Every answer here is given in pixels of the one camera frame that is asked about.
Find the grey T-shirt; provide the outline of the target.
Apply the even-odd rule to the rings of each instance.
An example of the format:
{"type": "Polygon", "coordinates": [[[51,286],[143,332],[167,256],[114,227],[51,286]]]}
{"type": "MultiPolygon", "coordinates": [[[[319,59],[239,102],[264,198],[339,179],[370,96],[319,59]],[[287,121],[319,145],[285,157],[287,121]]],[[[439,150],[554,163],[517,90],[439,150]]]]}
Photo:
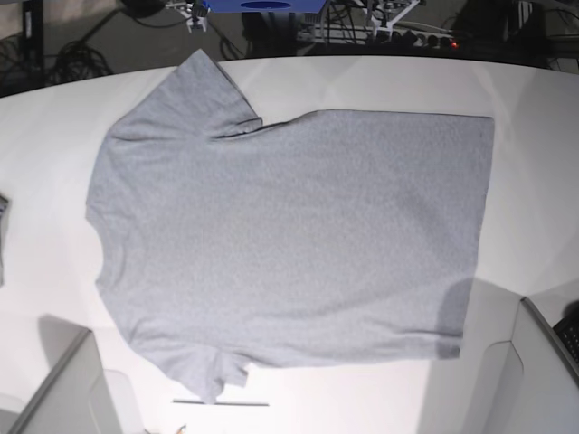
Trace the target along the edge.
{"type": "Polygon", "coordinates": [[[195,52],[107,132],[86,217],[126,344],[202,401],[247,368],[460,354],[491,118],[327,109],[264,125],[195,52]]]}

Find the black keyboard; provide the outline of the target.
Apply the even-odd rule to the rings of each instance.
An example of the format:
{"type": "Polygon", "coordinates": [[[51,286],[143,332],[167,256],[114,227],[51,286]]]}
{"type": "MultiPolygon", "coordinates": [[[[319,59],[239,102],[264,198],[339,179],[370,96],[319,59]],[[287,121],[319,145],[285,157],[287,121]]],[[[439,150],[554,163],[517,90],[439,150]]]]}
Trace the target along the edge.
{"type": "Polygon", "coordinates": [[[563,318],[555,325],[554,331],[575,363],[579,363],[578,315],[563,318]]]}

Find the blue box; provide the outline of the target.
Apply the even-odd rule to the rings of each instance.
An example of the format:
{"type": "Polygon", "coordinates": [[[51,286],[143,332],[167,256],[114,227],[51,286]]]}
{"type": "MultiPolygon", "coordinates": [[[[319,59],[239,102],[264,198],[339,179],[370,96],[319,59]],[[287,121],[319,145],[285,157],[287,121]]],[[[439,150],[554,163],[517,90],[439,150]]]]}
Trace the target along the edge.
{"type": "Polygon", "coordinates": [[[318,13],[326,0],[207,0],[215,13],[318,13]]]}

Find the grey partition panel right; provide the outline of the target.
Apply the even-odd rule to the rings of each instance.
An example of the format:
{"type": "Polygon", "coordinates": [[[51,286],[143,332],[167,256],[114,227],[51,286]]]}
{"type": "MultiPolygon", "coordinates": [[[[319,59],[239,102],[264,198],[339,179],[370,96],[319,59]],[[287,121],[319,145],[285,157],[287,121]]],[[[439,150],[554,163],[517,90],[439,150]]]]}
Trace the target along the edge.
{"type": "Polygon", "coordinates": [[[528,298],[511,337],[485,353],[465,433],[576,433],[578,367],[528,298]]]}

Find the grey partition panel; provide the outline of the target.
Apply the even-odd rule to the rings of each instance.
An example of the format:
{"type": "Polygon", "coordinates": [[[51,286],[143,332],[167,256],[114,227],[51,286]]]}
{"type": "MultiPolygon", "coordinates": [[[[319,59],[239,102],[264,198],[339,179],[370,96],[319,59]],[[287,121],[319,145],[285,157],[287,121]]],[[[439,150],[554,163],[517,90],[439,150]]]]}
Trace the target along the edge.
{"type": "Polygon", "coordinates": [[[528,298],[511,337],[485,353],[465,433],[576,433],[578,367],[528,298]]]}
{"type": "Polygon", "coordinates": [[[10,433],[121,433],[92,331],[82,328],[15,419],[10,433]]]}

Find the grey partition panel left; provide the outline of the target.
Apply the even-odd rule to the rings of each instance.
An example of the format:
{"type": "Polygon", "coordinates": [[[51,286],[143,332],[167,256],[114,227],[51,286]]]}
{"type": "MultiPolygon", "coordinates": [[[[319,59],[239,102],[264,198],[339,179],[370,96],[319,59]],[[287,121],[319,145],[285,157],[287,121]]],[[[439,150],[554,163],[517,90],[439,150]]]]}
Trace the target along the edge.
{"type": "Polygon", "coordinates": [[[92,331],[82,328],[15,419],[10,433],[121,433],[92,331]]]}

